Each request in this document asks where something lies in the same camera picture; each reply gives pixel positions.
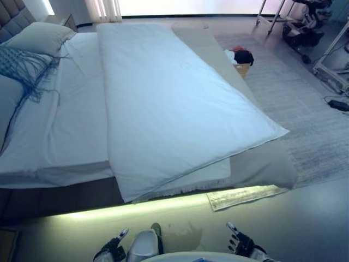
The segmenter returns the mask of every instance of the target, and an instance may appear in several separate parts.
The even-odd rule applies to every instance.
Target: white duvet
[[[124,201],[287,133],[171,31],[97,31],[108,158]]]

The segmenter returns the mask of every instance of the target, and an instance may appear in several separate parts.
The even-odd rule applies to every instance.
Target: white bed sheet
[[[59,96],[44,92],[40,103],[23,105],[0,157],[1,187],[66,186],[113,176],[97,34],[77,34],[61,56],[59,68],[40,83]]]

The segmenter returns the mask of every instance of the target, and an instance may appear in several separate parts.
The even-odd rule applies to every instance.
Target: small box
[[[247,71],[250,68],[250,64],[235,64],[234,67],[237,70],[237,72],[239,72],[241,77],[245,78]]]

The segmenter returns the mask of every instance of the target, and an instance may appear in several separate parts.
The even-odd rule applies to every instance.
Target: white fabric
[[[287,133],[171,31],[97,27],[108,156],[124,201]]]
[[[1,187],[66,186],[113,176],[97,34],[77,34],[61,55],[68,58],[40,82],[60,99],[44,92],[40,103],[24,103],[0,157]]]
[[[121,22],[118,0],[85,0],[92,22]]]
[[[238,62],[236,62],[235,58],[235,53],[233,51],[230,51],[228,49],[224,50],[225,55],[228,57],[229,61],[232,64],[238,64]]]

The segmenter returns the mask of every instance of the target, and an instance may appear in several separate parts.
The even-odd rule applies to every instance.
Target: rug
[[[223,49],[242,45],[254,56],[245,81],[263,111],[290,130],[281,138],[299,177],[295,187],[349,174],[349,115],[330,108],[321,94],[250,35],[218,35]],[[208,193],[214,211],[286,191],[276,186]]]

